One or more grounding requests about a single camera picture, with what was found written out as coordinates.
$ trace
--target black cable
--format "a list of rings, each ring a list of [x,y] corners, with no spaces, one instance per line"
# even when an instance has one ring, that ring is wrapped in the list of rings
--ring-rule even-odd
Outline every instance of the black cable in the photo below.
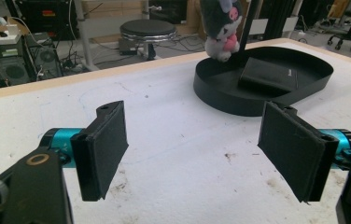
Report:
[[[90,10],[89,12],[83,14],[83,16],[88,15],[89,13],[93,12],[94,10],[96,10],[98,7],[100,7],[103,3],[100,3],[97,7],[95,7],[94,9]]]
[[[100,47],[103,47],[103,48],[105,48],[105,49],[112,49],[112,48],[110,48],[110,47],[107,47],[106,45],[101,44],[100,42],[98,42],[98,41],[95,40],[95,39],[92,39],[92,41],[93,41],[94,43],[98,44]]]
[[[301,39],[299,39],[298,41],[299,41],[299,42],[302,42],[302,43],[304,43],[304,44],[307,44],[307,39],[305,39],[305,38],[301,38]]]
[[[71,47],[68,50],[68,61],[69,62],[71,62],[71,49],[73,48],[73,46],[74,46],[74,41],[71,40]]]
[[[128,56],[128,57],[124,57],[124,58],[117,59],[117,60],[104,61],[104,62],[100,62],[100,63],[95,63],[94,65],[99,65],[99,64],[103,64],[103,63],[117,63],[117,62],[120,62],[120,61],[123,61],[123,60],[126,60],[126,59],[130,59],[130,58],[132,58],[132,57],[134,57],[134,56],[135,56],[135,55]]]
[[[178,38],[174,38],[173,40],[169,41],[170,43],[173,43],[173,45],[171,46],[164,46],[163,44],[165,42],[162,42],[156,46],[161,47],[161,48],[167,48],[167,49],[174,49],[174,50],[178,50],[178,51],[183,51],[183,52],[201,52],[204,50],[204,44],[203,43],[196,43],[196,44],[191,44],[188,39],[195,39],[198,40],[197,37],[194,36],[187,36],[187,37],[178,37]],[[189,47],[187,47],[184,43],[182,43],[182,41],[185,40],[187,42],[188,45],[194,47],[194,46],[198,46],[198,45],[202,45],[201,47],[197,48],[197,49],[190,49]],[[177,44],[180,44],[182,47],[184,47],[184,49],[177,49],[174,48],[177,46]]]

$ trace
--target black pole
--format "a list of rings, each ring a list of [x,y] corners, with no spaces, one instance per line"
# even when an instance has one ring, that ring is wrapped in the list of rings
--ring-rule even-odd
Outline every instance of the black pole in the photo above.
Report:
[[[239,52],[242,52],[246,49],[246,44],[247,44],[250,29],[251,29],[251,24],[255,18],[255,14],[257,13],[259,4],[260,4],[260,0],[251,0],[249,4],[245,27],[243,27],[242,39],[240,40]]]
[[[287,17],[294,8],[294,0],[274,0],[272,1],[271,13],[269,16],[268,24],[266,25],[263,40],[275,39],[281,37],[283,34],[284,24]]]
[[[7,3],[7,9],[10,12],[10,16],[18,18],[19,14],[15,8],[15,4],[13,4],[13,1],[12,0],[5,0],[5,2]]]

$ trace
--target plush toy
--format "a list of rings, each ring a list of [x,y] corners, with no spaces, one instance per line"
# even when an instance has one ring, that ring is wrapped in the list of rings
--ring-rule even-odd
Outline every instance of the plush toy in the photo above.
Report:
[[[236,30],[242,21],[239,0],[201,0],[204,31],[207,34],[205,51],[220,62],[227,62],[240,44]]]

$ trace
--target round black platform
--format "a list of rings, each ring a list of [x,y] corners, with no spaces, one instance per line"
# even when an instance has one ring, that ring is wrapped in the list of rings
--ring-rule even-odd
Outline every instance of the round black platform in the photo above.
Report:
[[[134,20],[120,26],[120,34],[129,40],[158,42],[172,39],[176,36],[176,27],[167,21]]]
[[[239,77],[250,57],[296,70],[298,89],[278,94],[257,87],[241,88]],[[211,58],[200,61],[196,65],[193,88],[202,101],[218,110],[258,117],[262,115],[265,101],[291,105],[322,90],[332,72],[328,63],[312,55],[293,49],[263,47],[236,53],[226,63]]]

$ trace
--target desk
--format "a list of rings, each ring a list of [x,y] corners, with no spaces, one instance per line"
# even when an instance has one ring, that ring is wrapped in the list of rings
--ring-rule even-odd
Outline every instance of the desk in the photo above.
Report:
[[[294,104],[316,128],[351,131],[351,59],[276,39],[334,67],[323,91]],[[81,201],[64,169],[76,223],[336,223],[347,173],[330,171],[319,203],[299,203],[257,147],[261,118],[203,103],[192,88],[204,52],[0,89],[0,173],[55,127],[86,127],[95,108],[123,100],[128,142],[105,201]]]

